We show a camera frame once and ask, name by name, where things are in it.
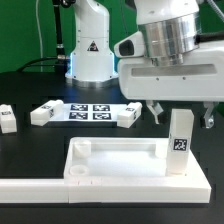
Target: white plastic fixture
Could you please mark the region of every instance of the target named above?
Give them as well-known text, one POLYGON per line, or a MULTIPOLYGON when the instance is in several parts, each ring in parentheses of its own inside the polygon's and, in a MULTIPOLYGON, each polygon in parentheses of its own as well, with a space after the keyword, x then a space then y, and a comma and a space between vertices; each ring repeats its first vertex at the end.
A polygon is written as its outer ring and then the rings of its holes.
POLYGON ((130 128, 131 125, 139 118, 141 115, 142 104, 137 103, 129 103, 127 108, 122 110, 117 115, 117 126, 123 128, 130 128))
POLYGON ((166 159, 167 175, 187 174, 193 124, 194 115, 191 110, 172 110, 166 159))
POLYGON ((62 100, 48 101, 30 113, 31 124, 38 126, 45 125, 52 117, 63 112, 63 105, 62 100))
POLYGON ((71 139, 64 170, 69 202, 208 203, 211 187, 191 151, 186 175, 167 176, 167 148, 168 139, 159 138, 71 139), (80 141, 91 142, 91 156, 75 155, 80 141))
POLYGON ((3 134, 17 132, 16 118, 10 105, 0 106, 0 125, 3 134))

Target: white block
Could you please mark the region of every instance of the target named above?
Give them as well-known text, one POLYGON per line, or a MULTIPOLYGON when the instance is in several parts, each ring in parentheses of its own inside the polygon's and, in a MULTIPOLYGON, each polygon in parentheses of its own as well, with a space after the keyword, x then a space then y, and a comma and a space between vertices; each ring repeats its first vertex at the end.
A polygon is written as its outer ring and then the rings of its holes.
POLYGON ((129 128, 141 115, 142 104, 130 103, 126 109, 122 110, 117 116, 117 126, 129 128))
POLYGON ((31 124, 43 126, 52 117, 63 112, 62 100, 50 100, 30 113, 31 124))
POLYGON ((173 109, 167 151, 167 175, 186 175, 194 115, 191 110, 173 109))
POLYGON ((88 140, 75 141, 74 154, 78 158, 87 158, 91 156, 91 142, 88 140))
POLYGON ((0 106, 0 124, 4 134, 17 132, 16 118, 10 105, 0 106))

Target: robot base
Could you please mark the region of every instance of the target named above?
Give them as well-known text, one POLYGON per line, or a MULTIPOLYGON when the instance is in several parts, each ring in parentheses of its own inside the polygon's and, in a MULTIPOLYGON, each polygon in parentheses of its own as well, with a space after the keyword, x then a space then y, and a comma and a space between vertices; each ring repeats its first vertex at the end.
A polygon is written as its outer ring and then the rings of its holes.
POLYGON ((118 75, 115 74, 113 78, 101 82, 79 81, 77 79, 70 78, 66 75, 66 82, 68 84, 84 88, 104 88, 107 86, 118 84, 118 75))

